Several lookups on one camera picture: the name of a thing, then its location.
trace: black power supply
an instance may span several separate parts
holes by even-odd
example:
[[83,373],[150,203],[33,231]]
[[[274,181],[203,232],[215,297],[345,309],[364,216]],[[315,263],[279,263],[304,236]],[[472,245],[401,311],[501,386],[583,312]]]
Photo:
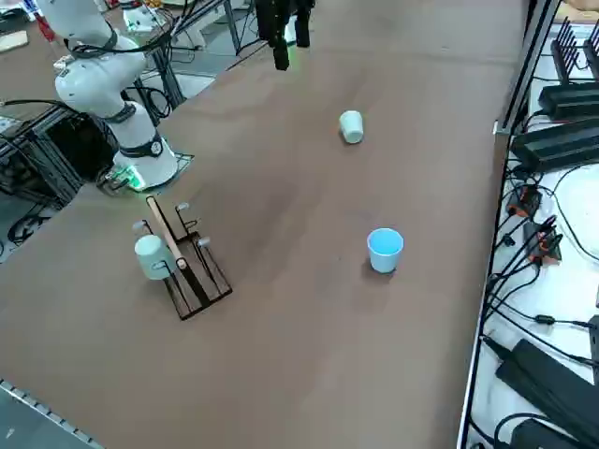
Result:
[[510,150],[530,173],[599,160],[599,119],[565,123],[514,138]]
[[599,116],[599,82],[546,86],[539,105],[551,120]]
[[527,419],[517,425],[512,432],[512,449],[580,449],[576,440],[557,430],[545,426],[534,419]]

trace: electronic device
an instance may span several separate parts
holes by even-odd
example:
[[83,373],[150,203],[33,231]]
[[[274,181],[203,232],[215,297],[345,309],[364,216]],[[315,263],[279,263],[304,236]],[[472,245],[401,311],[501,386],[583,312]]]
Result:
[[490,347],[503,360],[495,372],[499,379],[580,442],[599,446],[599,388],[527,340],[512,351]]
[[599,82],[545,86],[539,105],[551,120],[599,116]]
[[599,119],[521,134],[510,150],[531,173],[599,160]]
[[555,228],[541,232],[541,225],[528,222],[524,224],[524,241],[527,241],[527,254],[531,262],[542,262],[543,265],[556,265],[562,261],[560,251],[561,234]]
[[534,420],[527,419],[512,432],[512,449],[581,449],[576,440]]
[[507,199],[505,209],[511,215],[533,218],[541,205],[541,193],[536,185],[519,185]]

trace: floor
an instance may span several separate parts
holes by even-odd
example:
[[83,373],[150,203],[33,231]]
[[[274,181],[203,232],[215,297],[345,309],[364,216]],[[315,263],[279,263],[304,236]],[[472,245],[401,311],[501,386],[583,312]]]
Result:
[[[257,25],[253,21],[254,15],[247,16],[245,10],[236,10],[234,13],[242,45],[255,40]],[[202,31],[202,35],[208,44],[205,49],[175,51],[173,54],[173,68],[186,98],[198,95],[210,86],[219,73],[238,59],[225,22],[208,26]],[[141,78],[146,86],[162,88],[161,79],[153,71],[145,73]],[[18,245],[7,240],[8,230],[35,205],[31,201],[0,193],[0,265],[19,249]],[[42,212],[43,215],[52,213],[53,210],[50,209]],[[73,435],[72,431],[73,427],[68,423],[57,425],[0,388],[0,447],[3,449],[90,447]]]

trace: brown table surface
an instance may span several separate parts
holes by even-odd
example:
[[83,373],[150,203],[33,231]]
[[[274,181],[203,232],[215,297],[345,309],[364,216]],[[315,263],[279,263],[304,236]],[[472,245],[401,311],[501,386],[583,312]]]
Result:
[[[84,187],[0,270],[0,375],[109,448],[453,446],[523,11],[321,0],[293,70],[265,51],[161,127],[196,155],[161,204],[191,204],[234,294],[181,323],[133,253],[143,199]],[[392,277],[377,226],[405,237]]]

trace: paper cup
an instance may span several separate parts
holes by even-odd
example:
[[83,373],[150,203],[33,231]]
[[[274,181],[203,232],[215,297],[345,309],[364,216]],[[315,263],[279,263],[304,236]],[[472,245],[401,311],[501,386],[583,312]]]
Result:
[[356,110],[344,112],[339,119],[343,138],[347,143],[355,144],[364,138],[364,122],[362,115]]
[[393,271],[403,250],[401,234],[394,229],[382,227],[371,232],[367,241],[373,269],[379,273]]
[[175,256],[158,236],[149,235],[139,239],[135,244],[135,254],[148,279],[160,281],[175,272]]

